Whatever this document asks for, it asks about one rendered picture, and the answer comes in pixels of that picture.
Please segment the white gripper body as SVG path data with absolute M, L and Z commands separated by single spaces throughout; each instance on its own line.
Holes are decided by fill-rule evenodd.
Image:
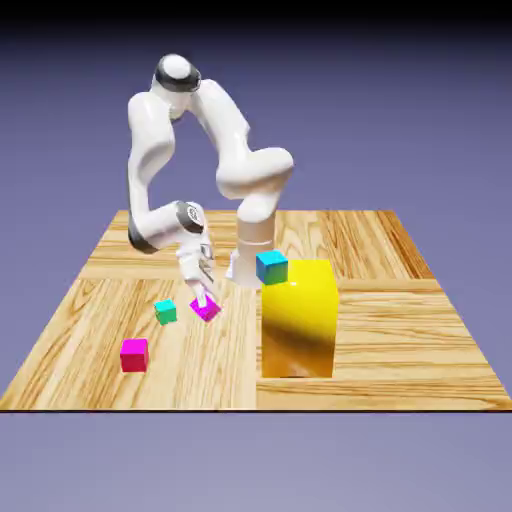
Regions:
M 214 295 L 214 257 L 211 246 L 208 244 L 185 245 L 177 251 L 176 255 L 182 277 L 194 293 Z

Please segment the small magenta cube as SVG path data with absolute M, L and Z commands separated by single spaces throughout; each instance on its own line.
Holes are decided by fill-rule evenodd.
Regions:
M 211 321 L 220 311 L 220 306 L 209 296 L 205 296 L 206 303 L 203 307 L 199 305 L 195 298 L 190 304 L 190 308 L 205 322 Z

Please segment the small green cube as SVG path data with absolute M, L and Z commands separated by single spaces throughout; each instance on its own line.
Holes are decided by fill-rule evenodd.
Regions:
M 161 325 L 177 321 L 176 305 L 171 299 L 165 299 L 154 303 L 155 315 Z

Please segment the small blue cube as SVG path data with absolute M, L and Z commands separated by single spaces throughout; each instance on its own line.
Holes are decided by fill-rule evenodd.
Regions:
M 265 285 L 288 280 L 288 259 L 279 250 L 260 252 L 256 255 L 256 275 Z

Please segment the small pink cube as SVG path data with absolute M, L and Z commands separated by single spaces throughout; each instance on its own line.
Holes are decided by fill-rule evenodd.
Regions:
M 120 349 L 121 369 L 124 373 L 145 372 L 149 362 L 147 339 L 125 339 Z

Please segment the large yellow box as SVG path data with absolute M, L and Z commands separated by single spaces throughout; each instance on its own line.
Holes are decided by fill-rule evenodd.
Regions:
M 262 376 L 332 377 L 338 308 L 328 260 L 289 261 L 288 280 L 261 290 Z

